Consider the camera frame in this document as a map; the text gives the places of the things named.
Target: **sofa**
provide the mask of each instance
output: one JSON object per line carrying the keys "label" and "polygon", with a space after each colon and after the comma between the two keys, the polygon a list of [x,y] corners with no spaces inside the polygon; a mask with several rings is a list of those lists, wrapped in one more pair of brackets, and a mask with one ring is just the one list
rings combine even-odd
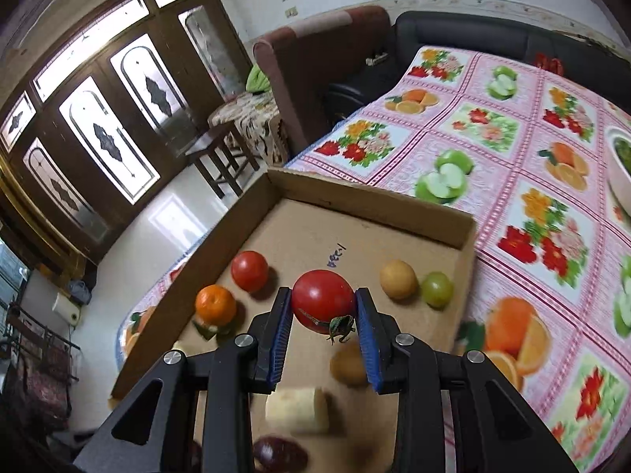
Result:
{"label": "sofa", "polygon": [[[631,113],[631,66],[593,42],[524,23],[460,13],[409,11],[391,26],[385,9],[355,7],[261,36],[254,57],[269,77],[293,154],[391,90],[424,45],[476,50],[534,64],[558,58],[565,76]],[[387,52],[373,67],[366,58]]]}

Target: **red tomato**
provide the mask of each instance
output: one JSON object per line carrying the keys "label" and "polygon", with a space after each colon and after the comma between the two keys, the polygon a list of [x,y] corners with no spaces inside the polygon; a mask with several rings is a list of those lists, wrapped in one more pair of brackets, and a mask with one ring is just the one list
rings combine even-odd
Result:
{"label": "red tomato", "polygon": [[243,251],[232,260],[230,273],[237,286],[254,293],[267,282],[269,268],[263,255],[255,251]]}
{"label": "red tomato", "polygon": [[[335,317],[355,317],[357,312],[353,289],[342,276],[330,270],[302,274],[291,291],[291,309],[302,325],[321,334],[329,333],[328,324]],[[314,320],[326,325],[318,325]]]}

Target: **cardboard box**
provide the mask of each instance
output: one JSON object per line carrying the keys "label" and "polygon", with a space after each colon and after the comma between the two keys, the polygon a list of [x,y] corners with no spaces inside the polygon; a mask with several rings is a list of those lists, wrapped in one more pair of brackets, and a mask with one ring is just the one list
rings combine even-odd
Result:
{"label": "cardboard box", "polygon": [[[335,250],[341,255],[333,262],[333,270],[353,289],[368,287],[378,311],[392,315],[403,332],[449,352],[465,310],[475,236],[472,216],[449,207],[370,186],[270,168],[179,273],[131,350],[112,396],[121,399],[178,339],[195,352],[217,346],[215,339],[201,339],[189,323],[195,296],[204,286],[219,283],[231,290],[245,308],[239,329],[243,332],[256,314],[269,311],[278,287],[292,287],[308,270],[331,268],[327,265]],[[256,298],[231,279],[230,262],[239,250],[261,252],[273,268],[273,286]],[[393,303],[379,286],[379,270],[392,259],[409,263],[420,280],[433,270],[445,272],[454,281],[449,306],[434,311],[420,297],[408,305]],[[333,380],[329,360],[341,346],[331,346],[326,336],[294,319],[279,388],[320,386],[330,394],[332,433],[299,439],[311,457],[309,471],[330,471],[334,465],[339,473],[383,473],[392,461],[398,397],[378,396],[370,387],[351,390]],[[264,421],[264,403],[264,396],[254,397],[254,439],[271,433]],[[200,397],[200,428],[203,407]]]}

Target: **stool leg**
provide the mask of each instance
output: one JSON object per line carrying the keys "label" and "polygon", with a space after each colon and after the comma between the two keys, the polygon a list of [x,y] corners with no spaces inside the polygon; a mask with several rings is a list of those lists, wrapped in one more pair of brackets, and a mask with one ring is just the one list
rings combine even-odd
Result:
{"label": "stool leg", "polygon": [[217,184],[217,182],[210,175],[210,172],[208,172],[208,169],[206,169],[206,166],[202,163],[201,158],[196,159],[196,161],[193,163],[195,164],[195,167],[198,168],[198,171],[200,172],[200,174],[204,177],[204,180],[206,180],[206,183],[208,183],[210,185],[210,188],[212,188],[213,192],[217,194],[217,197],[219,197],[219,199],[222,199],[223,196],[225,196],[225,194],[223,193],[223,190],[219,187],[219,184]]}
{"label": "stool leg", "polygon": [[223,164],[222,159],[217,156],[217,153],[214,150],[211,150],[208,152],[208,157],[215,164],[215,167],[217,167],[217,169],[223,176],[223,179],[226,180],[232,190],[235,191],[235,194],[237,194],[238,196],[242,195],[243,190],[241,190],[241,187],[237,183],[237,180],[232,176],[232,174],[230,174],[228,167]]}
{"label": "stool leg", "polygon": [[223,151],[223,154],[225,154],[226,159],[228,160],[228,164],[234,170],[237,170],[239,168],[239,164],[235,160],[234,156],[232,156],[232,153],[230,152],[230,148],[226,145],[226,143],[223,140],[222,140],[222,143],[219,144],[219,147]]}
{"label": "stool leg", "polygon": [[232,126],[231,131],[232,131],[232,136],[235,137],[235,140],[237,141],[237,144],[241,148],[241,151],[243,151],[243,154],[245,154],[247,161],[250,162],[250,165],[254,168],[255,171],[259,170],[259,163],[256,161],[256,158],[252,154],[252,151],[250,151],[250,148],[247,146],[247,142],[245,141],[245,138],[242,137],[242,135],[239,133],[239,130],[237,129],[236,126]]}

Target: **white bowl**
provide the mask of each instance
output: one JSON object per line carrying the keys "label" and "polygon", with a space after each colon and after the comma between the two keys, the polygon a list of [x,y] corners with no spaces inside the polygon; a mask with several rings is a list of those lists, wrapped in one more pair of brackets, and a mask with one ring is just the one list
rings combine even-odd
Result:
{"label": "white bowl", "polygon": [[620,128],[610,126],[605,130],[605,161],[607,162],[607,178],[616,199],[624,210],[631,215],[631,175],[618,158],[613,142],[616,138],[624,139],[631,145],[631,135]]}

